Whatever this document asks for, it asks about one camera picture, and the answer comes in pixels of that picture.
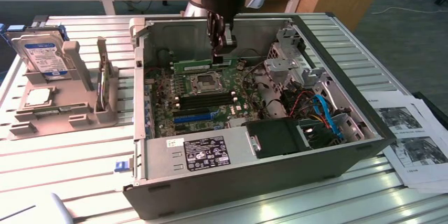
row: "slotted aluminum surface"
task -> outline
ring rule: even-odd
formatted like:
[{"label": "slotted aluminum surface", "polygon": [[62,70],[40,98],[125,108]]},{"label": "slotted aluminum surface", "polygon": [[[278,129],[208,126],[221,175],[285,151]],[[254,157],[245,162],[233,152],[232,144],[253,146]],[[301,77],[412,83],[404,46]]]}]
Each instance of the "slotted aluminum surface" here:
[{"label": "slotted aluminum surface", "polygon": [[[18,59],[0,92],[0,216],[10,199],[54,192],[76,222],[145,223],[121,192],[130,174],[113,174],[114,161],[128,157],[132,145],[133,51],[128,22],[136,16],[49,17],[77,40],[81,58],[97,66],[96,38],[106,38],[109,59],[120,68],[120,124],[108,129],[66,133],[26,140],[4,140],[26,79]],[[325,14],[300,14],[317,39],[361,91],[401,90],[374,57]],[[320,62],[306,50],[316,65]],[[146,223],[441,223],[448,221],[448,196],[418,194],[402,186],[382,154],[358,162],[338,178],[248,198]]]}]

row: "paper document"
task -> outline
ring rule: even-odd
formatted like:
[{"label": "paper document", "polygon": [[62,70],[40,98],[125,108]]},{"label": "paper document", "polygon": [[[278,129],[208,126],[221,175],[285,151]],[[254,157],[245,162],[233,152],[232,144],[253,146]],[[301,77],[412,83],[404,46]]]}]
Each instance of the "paper document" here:
[{"label": "paper document", "polygon": [[362,95],[397,138],[382,152],[404,184],[448,191],[448,131],[428,106],[397,91]]}]

